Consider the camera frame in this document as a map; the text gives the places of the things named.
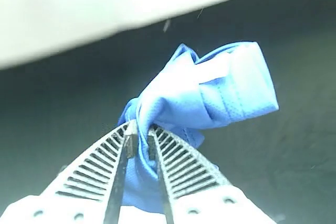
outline gripper jaw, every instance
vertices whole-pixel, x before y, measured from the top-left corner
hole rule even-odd
[[[90,199],[106,213],[104,223],[118,223],[128,158],[138,146],[135,121],[122,124],[78,156],[41,196]]]

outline folded fabric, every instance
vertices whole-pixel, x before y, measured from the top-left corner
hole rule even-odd
[[[155,173],[148,157],[147,134],[156,123],[197,148],[201,129],[227,126],[278,110],[273,83],[259,45],[237,42],[201,59],[180,45],[163,70],[128,102],[118,125],[136,119],[139,152],[129,160],[123,205],[163,212]]]

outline crumpled cloth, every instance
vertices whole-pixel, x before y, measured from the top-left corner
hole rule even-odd
[[[118,125],[136,119],[139,151],[128,162],[123,205],[163,213],[155,161],[148,157],[151,124],[169,130],[198,148],[198,131],[278,110],[272,79],[256,42],[224,45],[201,59],[180,45],[162,71],[130,100]]]

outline dark gray wall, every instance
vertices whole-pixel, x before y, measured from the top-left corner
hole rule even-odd
[[[180,43],[262,47],[280,111],[206,132],[201,151],[282,223],[334,223],[336,2],[233,0],[0,72],[0,212],[115,127]]]

